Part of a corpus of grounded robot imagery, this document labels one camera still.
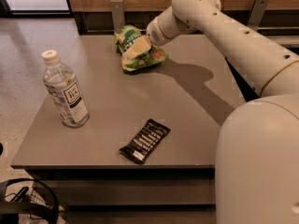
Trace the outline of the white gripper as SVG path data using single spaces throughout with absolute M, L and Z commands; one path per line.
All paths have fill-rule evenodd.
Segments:
M 149 51 L 151 43 L 160 47 L 177 36 L 191 34 L 200 28 L 197 22 L 196 14 L 180 14 L 169 7 L 149 23 L 147 36 L 130 35 L 124 39 L 124 58 L 131 60 Z

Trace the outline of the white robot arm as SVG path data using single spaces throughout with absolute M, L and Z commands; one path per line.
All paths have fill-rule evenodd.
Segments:
M 240 75 L 246 100 L 218 138 L 217 224 L 299 224 L 299 56 L 223 14 L 220 0 L 171 0 L 147 37 L 162 46 L 195 30 Z

